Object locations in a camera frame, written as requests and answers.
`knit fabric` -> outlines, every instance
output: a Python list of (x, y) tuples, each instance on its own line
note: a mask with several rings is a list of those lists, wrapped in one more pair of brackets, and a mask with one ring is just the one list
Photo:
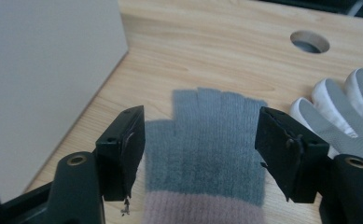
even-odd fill
[(146, 123), (143, 223), (263, 223), (264, 169), (254, 150), (263, 101), (175, 91), (174, 119)]

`glove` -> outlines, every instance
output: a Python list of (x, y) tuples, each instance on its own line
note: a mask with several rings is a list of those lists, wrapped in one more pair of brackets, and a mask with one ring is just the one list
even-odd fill
[(174, 120), (146, 123), (143, 223), (263, 223), (254, 140), (265, 103), (207, 89), (173, 101)]
[(331, 145), (330, 157), (342, 153), (363, 158), (363, 68), (347, 78), (344, 90), (324, 79), (314, 87), (313, 103), (298, 99), (290, 115)]

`table surface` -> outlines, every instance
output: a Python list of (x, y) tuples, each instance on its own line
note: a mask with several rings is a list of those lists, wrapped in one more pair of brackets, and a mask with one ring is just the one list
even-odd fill
[[(363, 67), (363, 19), (246, 0), (119, 0), (130, 47), (29, 189), (51, 181), (56, 164), (77, 151), (92, 151), (122, 110), (144, 105), (146, 120), (172, 117), (172, 90), (209, 87), (236, 91), (288, 111), (314, 84), (331, 77), (342, 84)], [(322, 35), (329, 51), (312, 54), (290, 41), (296, 31)], [(131, 214), (105, 203), (106, 223), (140, 223), (145, 171), (133, 186)], [(286, 202), (266, 174), (267, 223), (320, 223), (318, 205)]]

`wood grain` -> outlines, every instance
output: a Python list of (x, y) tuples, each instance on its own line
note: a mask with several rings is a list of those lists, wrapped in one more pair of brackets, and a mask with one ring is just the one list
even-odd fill
[[(64, 138), (29, 189), (52, 180), (59, 159), (92, 151), (117, 114), (144, 105), (146, 120), (172, 117), (172, 90), (210, 87), (237, 91), (287, 111), (309, 97), (324, 77), (343, 83), (363, 67), (363, 19), (256, 1), (119, 0), (129, 54)], [(322, 35), (328, 52), (312, 54), (290, 42), (292, 33)], [(145, 196), (144, 160), (133, 187), (132, 212), (105, 203), (107, 223), (140, 223)], [(267, 223), (320, 223), (318, 205), (286, 203), (267, 175)]]

